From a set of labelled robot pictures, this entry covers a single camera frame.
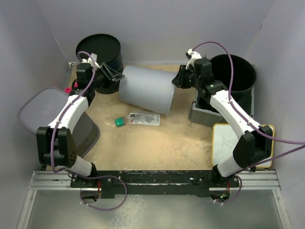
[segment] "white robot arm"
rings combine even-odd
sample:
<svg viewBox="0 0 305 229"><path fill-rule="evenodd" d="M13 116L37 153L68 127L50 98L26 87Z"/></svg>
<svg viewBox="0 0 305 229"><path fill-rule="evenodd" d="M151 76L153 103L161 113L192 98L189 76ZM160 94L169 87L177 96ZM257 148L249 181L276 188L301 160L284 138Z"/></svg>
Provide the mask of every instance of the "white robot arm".
<svg viewBox="0 0 305 229"><path fill-rule="evenodd" d="M72 133L79 118L94 99L95 89L111 87L113 83L118 82L124 77L123 74L112 70L105 63L98 65L95 62L96 72L94 80L90 87L85 90L92 79L92 66L93 63L90 58L87 60L83 59L82 63L77 65L78 87L72 89L66 105L56 119L47 127L40 127L36 132L39 161L41 164L51 165L51 136L56 124L59 122L55 135L56 144L54 144L55 147L53 149L54 165L65 167L84 177L88 177L96 171L95 165L77 155Z"/></svg>
<svg viewBox="0 0 305 229"><path fill-rule="evenodd" d="M238 138L233 154L227 160L214 166L216 180L229 177L268 158L271 155L272 140L259 135L249 126L249 123L269 136L273 134L272 129L269 126L261 126L253 120L233 98L229 101L228 90L221 81L214 80L212 64L208 59L201 58L199 53L192 50L189 50L186 56L189 62L187 65L180 65L179 72L172 83L180 88L196 88L199 96L225 118ZM231 103L247 118L247 122L232 108Z"/></svg>

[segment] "gray tube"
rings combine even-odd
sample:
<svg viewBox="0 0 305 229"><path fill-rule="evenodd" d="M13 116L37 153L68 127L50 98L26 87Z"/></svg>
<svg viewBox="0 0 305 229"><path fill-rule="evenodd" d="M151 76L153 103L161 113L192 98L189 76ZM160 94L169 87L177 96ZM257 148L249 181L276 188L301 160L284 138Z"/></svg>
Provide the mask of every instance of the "gray tube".
<svg viewBox="0 0 305 229"><path fill-rule="evenodd" d="M168 115L171 109L177 73L126 66L120 81L119 98L147 110Z"/></svg>

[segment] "whiteboard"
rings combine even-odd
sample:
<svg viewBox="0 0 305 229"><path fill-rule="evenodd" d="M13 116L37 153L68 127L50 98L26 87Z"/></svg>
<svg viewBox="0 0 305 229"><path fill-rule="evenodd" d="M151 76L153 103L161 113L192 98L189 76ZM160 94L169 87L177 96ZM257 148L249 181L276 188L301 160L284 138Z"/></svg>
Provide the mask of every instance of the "whiteboard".
<svg viewBox="0 0 305 229"><path fill-rule="evenodd" d="M237 136L229 124L215 124L213 127L212 138L212 164L217 165L233 154L233 149L238 142ZM271 158L273 156L273 142L271 149ZM263 163L258 168L269 168L272 165L272 161Z"/></svg>

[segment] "green block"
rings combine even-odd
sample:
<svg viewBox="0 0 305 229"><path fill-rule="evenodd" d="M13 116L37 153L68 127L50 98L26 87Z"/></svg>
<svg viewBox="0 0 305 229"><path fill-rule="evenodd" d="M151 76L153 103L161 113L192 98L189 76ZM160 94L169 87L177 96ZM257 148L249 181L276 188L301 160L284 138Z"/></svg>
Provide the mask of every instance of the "green block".
<svg viewBox="0 0 305 229"><path fill-rule="evenodd" d="M124 118L123 118L123 117L117 118L117 119L115 120L115 125L116 125L117 127L122 126L122 125L125 125Z"/></svg>

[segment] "white wall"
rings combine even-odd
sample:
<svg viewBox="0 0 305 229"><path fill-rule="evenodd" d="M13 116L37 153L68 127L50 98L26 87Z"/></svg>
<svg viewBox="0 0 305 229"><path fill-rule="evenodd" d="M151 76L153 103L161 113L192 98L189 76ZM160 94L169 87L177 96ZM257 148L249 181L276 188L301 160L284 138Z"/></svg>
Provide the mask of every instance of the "white wall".
<svg viewBox="0 0 305 229"><path fill-rule="evenodd" d="M14 229L33 170L35 135L18 110L44 87L64 88L69 65L35 0L0 2L0 228Z"/></svg>
<svg viewBox="0 0 305 229"><path fill-rule="evenodd" d="M255 117L275 135L305 141L305 1L276 0L246 56L256 65ZM275 154L294 146L275 144ZM274 161L289 217L305 225L305 150Z"/></svg>
<svg viewBox="0 0 305 229"><path fill-rule="evenodd" d="M124 62L152 64L185 62L188 49L208 40L245 55L275 0L37 1L68 61L83 38L109 33ZM205 45L204 53L223 51Z"/></svg>

